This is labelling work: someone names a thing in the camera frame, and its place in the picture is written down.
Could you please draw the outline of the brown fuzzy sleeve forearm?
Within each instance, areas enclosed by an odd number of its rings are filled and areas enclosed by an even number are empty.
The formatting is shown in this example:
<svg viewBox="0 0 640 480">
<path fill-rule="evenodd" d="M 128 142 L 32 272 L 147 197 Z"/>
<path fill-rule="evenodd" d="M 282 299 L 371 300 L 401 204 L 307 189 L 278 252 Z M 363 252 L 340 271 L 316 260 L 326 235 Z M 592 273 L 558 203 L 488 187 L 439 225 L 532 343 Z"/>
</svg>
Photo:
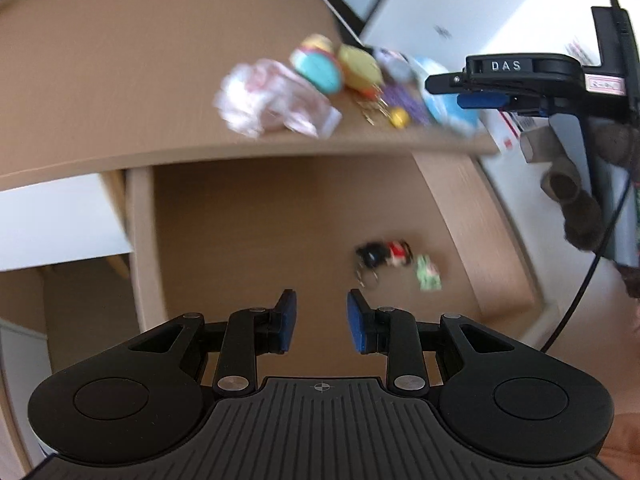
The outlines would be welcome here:
<svg viewBox="0 0 640 480">
<path fill-rule="evenodd" d="M 564 237 L 615 266 L 629 297 L 639 297 L 639 131 L 599 122 L 582 131 L 567 119 L 526 131 L 529 164 L 547 164 L 541 191 L 563 215 Z"/>
</svg>

